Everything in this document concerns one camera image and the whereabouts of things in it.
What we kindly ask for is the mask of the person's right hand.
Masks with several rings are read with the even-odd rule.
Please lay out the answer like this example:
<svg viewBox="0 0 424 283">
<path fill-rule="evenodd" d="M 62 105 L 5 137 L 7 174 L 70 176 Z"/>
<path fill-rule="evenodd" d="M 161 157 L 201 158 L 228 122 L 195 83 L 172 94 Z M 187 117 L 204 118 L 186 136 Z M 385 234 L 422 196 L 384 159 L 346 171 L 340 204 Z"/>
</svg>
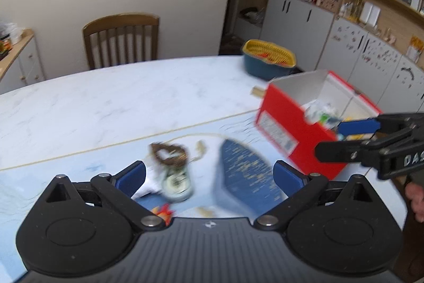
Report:
<svg viewBox="0 0 424 283">
<path fill-rule="evenodd" d="M 415 213 L 415 219 L 422 223 L 424 221 L 424 190 L 423 187 L 410 182 L 405 187 L 405 195 L 410 200 L 411 209 Z"/>
</svg>

